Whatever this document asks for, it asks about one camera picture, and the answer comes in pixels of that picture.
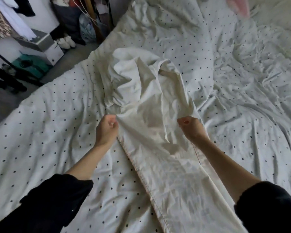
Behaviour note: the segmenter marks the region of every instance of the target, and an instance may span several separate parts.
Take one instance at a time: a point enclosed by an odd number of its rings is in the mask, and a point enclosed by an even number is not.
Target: polka dot blanket
[[[39,88],[0,124],[0,219],[92,147],[106,112],[96,62],[128,46],[170,59],[210,138],[291,194],[289,33],[239,18],[224,0],[132,0],[87,60]],[[92,179],[92,191],[62,232],[168,232],[119,142]]]

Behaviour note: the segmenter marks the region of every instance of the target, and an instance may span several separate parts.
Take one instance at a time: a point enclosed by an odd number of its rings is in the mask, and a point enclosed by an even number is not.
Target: pink object
[[[226,2],[236,14],[246,18],[250,17],[248,0],[226,0]]]

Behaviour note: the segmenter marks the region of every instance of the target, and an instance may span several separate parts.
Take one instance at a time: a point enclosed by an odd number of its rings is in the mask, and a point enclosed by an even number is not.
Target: pair of white shoes
[[[56,42],[62,49],[70,49],[71,47],[75,48],[76,46],[75,42],[71,39],[70,36],[58,39]]]

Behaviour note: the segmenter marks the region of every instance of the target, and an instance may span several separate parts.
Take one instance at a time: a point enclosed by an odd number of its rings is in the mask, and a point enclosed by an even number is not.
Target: black cloth
[[[32,7],[28,0],[14,0],[18,8],[13,8],[16,13],[23,14],[27,17],[35,16],[35,13],[32,10]]]
[[[0,233],[59,233],[74,219],[92,188],[92,180],[55,174],[29,191],[21,205],[0,221]]]
[[[249,233],[291,232],[291,196],[278,185],[255,184],[243,192],[234,209]]]

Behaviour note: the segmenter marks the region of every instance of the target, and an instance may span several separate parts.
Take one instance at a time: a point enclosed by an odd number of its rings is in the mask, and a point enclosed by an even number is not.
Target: floor
[[[89,43],[86,46],[77,44],[75,49],[68,50],[65,55],[55,64],[53,68],[41,79],[41,82],[48,83],[62,75],[67,70],[82,60],[98,47],[97,43]],[[26,99],[38,87],[30,83],[20,81],[27,87],[27,91],[12,94],[9,90],[0,88],[0,122],[6,118],[12,110],[18,107],[20,102]]]

